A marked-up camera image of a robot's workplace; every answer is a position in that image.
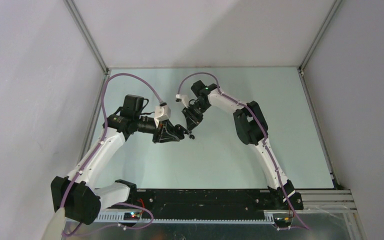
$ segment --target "metal frame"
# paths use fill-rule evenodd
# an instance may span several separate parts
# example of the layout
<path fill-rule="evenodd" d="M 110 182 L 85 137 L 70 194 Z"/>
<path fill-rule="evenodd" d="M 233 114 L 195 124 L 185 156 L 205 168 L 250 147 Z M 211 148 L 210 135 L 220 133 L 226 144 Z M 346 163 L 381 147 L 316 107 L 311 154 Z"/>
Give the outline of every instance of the metal frame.
<path fill-rule="evenodd" d="M 100 90 L 102 89 L 102 86 L 104 85 L 104 82 L 108 79 L 108 77 L 111 75 L 111 71 L 106 65 L 95 41 L 92 38 L 91 33 L 89 32 L 81 13 L 79 12 L 75 0 L 64 0 L 65 5 L 67 9 L 69 10 L 70 14 L 73 17 L 73 20 L 75 24 L 77 25 L 80 33 L 84 37 L 84 40 L 86 41 L 88 47 L 92 51 L 92 54 L 94 55 L 96 61 L 98 62 L 100 68 L 103 72 L 103 79 L 102 84 L 100 86 Z M 335 2 L 332 4 L 330 11 L 328 12 L 326 18 L 324 19 L 320 29 L 317 32 L 317 35 L 315 36 L 314 40 L 311 43 L 310 48 L 308 49 L 303 61 L 301 62 L 300 66 L 298 67 L 298 74 L 301 80 L 302 88 L 305 93 L 305 97 L 308 102 L 308 107 L 311 112 L 311 116 L 314 121 L 314 125 L 317 130 L 317 135 L 320 140 L 320 144 L 324 153 L 324 156 L 326 158 L 326 162 L 328 165 L 328 168 L 330 170 L 330 173 L 332 175 L 332 180 L 338 182 L 335 170 L 333 168 L 333 164 L 329 158 L 329 153 L 326 148 L 326 144 L 323 138 L 323 135 L 320 130 L 319 121 L 317 119 L 317 115 L 314 109 L 313 102 L 311 100 L 309 90 L 307 88 L 305 79 L 304 79 L 304 70 L 311 59 L 315 49 L 317 48 L 320 40 L 322 39 L 323 35 L 326 33 L 326 30 L 328 29 L 329 24 L 331 23 L 333 17 L 338 12 L 342 0 L 335 0 Z M 94 129 L 96 127 L 99 113 L 100 113 L 100 103 L 101 98 L 100 95 L 97 96 L 95 105 L 94 105 L 94 111 L 93 114 L 89 120 L 89 126 L 87 135 L 84 139 L 83 149 L 81 151 L 81 157 L 87 152 L 88 148 L 91 145 Z M 328 214 L 338 214 L 342 213 L 344 216 L 344 219 L 347 223 L 347 229 L 349 236 L 352 240 L 366 240 L 366 236 L 357 212 L 356 205 L 354 203 L 353 196 L 351 194 L 350 190 L 337 190 L 337 189 L 297 189 L 297 192 L 301 193 L 302 196 L 302 202 L 304 205 L 304 210 L 298 210 L 299 213 L 328 213 Z M 265 213 L 271 215 L 271 214 L 278 214 L 278 213 L 286 213 L 287 210 L 266 210 Z"/>

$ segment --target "white arm segment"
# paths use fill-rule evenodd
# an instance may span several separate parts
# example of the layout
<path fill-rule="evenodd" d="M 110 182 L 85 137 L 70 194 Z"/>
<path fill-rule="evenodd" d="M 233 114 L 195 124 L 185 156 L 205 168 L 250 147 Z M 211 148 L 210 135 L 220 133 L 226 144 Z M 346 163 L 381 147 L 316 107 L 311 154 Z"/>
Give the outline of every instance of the white arm segment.
<path fill-rule="evenodd" d="M 243 108 L 243 106 L 238 105 L 235 102 L 232 102 L 230 99 L 222 96 L 217 89 L 211 91 L 211 93 L 208 95 L 208 101 L 212 106 L 222 109 L 229 114 L 233 114 L 236 110 Z M 260 140 L 258 145 L 252 145 L 252 148 L 258 156 L 258 161 L 262 167 L 262 170 L 264 171 L 268 186 L 272 189 L 277 189 L 281 186 L 281 184 L 278 179 L 278 174 L 276 173 L 275 165 L 273 164 L 273 161 L 268 151 L 266 150 L 266 146 L 270 150 L 271 155 L 274 158 L 274 162 L 277 165 L 278 171 L 280 173 L 280 180 L 285 185 L 288 181 L 288 177 L 285 175 L 284 171 L 278 163 L 278 160 L 276 159 L 275 154 L 273 153 L 269 138 L 267 138 L 265 141 L 265 145 L 263 144 L 263 140 Z M 288 195 L 288 198 L 294 193 L 295 190 Z"/>
<path fill-rule="evenodd" d="M 109 127 L 107 129 L 105 139 L 101 140 L 101 138 L 98 138 L 96 143 L 92 145 L 92 147 L 84 155 L 82 160 L 76 165 L 76 167 L 72 171 L 68 173 L 68 180 L 73 179 L 76 172 L 79 171 L 80 167 L 89 157 L 89 155 L 92 153 L 96 145 L 100 144 L 101 147 L 92 157 L 92 159 L 89 161 L 87 166 L 83 169 L 83 171 L 80 171 L 80 176 L 78 176 L 78 178 L 75 180 L 76 183 L 80 183 L 84 181 L 86 183 L 86 186 L 88 186 L 90 189 L 93 190 L 95 188 L 95 184 L 97 182 L 97 179 L 101 171 L 110 161 L 110 159 L 113 157 L 114 153 L 116 153 L 116 151 L 125 142 L 126 140 L 122 132 L 117 132 L 116 129 Z"/>

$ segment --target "white wall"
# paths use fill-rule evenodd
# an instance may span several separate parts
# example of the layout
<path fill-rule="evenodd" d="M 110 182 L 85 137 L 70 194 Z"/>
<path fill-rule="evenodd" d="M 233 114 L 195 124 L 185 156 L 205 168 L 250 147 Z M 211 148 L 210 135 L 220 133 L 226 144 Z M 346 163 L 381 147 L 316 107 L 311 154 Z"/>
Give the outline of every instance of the white wall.
<path fill-rule="evenodd" d="M 339 180 L 384 239 L 384 1 L 344 1 L 304 74 Z"/>
<path fill-rule="evenodd" d="M 298 66 L 334 0 L 76 0 L 110 67 Z"/>
<path fill-rule="evenodd" d="M 102 73 L 62 0 L 0 0 L 0 239 L 39 239 Z"/>

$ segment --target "robotic arm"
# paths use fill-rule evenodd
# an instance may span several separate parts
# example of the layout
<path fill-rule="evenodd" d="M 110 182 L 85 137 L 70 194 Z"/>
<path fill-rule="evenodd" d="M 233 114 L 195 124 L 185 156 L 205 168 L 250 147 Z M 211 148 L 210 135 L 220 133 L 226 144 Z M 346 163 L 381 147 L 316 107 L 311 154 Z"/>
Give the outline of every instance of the robotic arm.
<path fill-rule="evenodd" d="M 78 173 L 79 176 L 73 183 L 64 205 L 65 216 L 80 223 L 91 224 L 101 210 L 119 202 L 126 202 L 130 196 L 130 190 L 136 188 L 133 183 L 117 180 L 110 186 L 95 189 L 101 171 L 130 135 L 135 132 L 152 134 L 154 143 L 167 143 L 179 142 L 185 138 L 184 134 L 189 134 L 183 126 L 179 124 L 173 126 L 170 122 L 170 108 L 166 103 L 155 107 L 154 117 L 144 116 L 142 113 L 146 107 L 146 105 L 143 106 L 144 100 L 147 99 L 127 95 L 123 106 L 107 118 L 106 137 L 99 138 L 66 177 L 54 178 L 51 183 L 51 192 L 55 211 L 60 207 L 64 192 L 71 180 Z M 80 170 L 97 145 L 101 145 L 101 147 L 89 160 L 86 167 Z"/>
<path fill-rule="evenodd" d="M 288 198 L 294 195 L 295 188 L 281 169 L 273 153 L 269 138 L 264 138 L 264 134 L 255 119 L 248 120 L 252 116 L 248 109 L 240 105 L 239 100 L 226 96 L 222 89 L 217 89 L 215 84 L 206 86 L 202 81 L 197 81 L 192 85 L 191 90 L 196 96 L 196 100 L 193 103 L 190 103 L 191 101 L 189 101 L 187 95 L 176 95 L 176 101 L 182 102 L 185 106 L 182 113 L 186 118 L 187 130 L 192 132 L 202 122 L 203 114 L 211 106 L 233 114 L 237 136 L 245 145 L 252 145 L 266 176 L 270 192 L 282 203 L 287 199 L 281 186 L 285 189 Z M 246 106 L 255 114 L 265 132 L 267 132 L 267 122 L 258 103 L 252 101 L 246 103 Z"/>

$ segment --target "white table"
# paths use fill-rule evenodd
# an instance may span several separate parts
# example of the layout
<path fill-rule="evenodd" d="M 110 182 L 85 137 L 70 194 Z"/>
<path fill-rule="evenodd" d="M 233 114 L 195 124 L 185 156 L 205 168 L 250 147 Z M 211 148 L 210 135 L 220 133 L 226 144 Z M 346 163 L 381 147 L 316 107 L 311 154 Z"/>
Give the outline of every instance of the white table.
<path fill-rule="evenodd" d="M 270 143 L 279 164 L 297 189 L 333 188 L 322 147 L 294 67 L 219 67 L 117 69 L 117 73 L 135 74 L 148 81 L 171 108 L 171 122 L 186 126 L 176 102 L 183 78 L 195 72 L 210 72 L 232 97 L 243 102 L 256 101 L 268 124 Z M 207 75 L 194 76 L 182 87 L 182 93 L 194 95 L 192 84 L 214 80 Z M 156 97 L 142 82 L 127 76 L 113 79 L 106 91 L 105 108 L 111 114 L 123 105 L 126 95 L 150 99 L 144 112 L 158 105 Z M 104 122 L 100 113 L 93 141 Z M 115 153 L 101 173 L 97 186 L 117 179 L 137 184 L 138 188 L 244 189 L 267 188 L 257 156 L 237 137 L 233 116 L 210 107 L 202 123 L 193 130 L 195 140 L 187 136 L 180 142 L 152 143 L 150 134 L 137 132 Z"/>

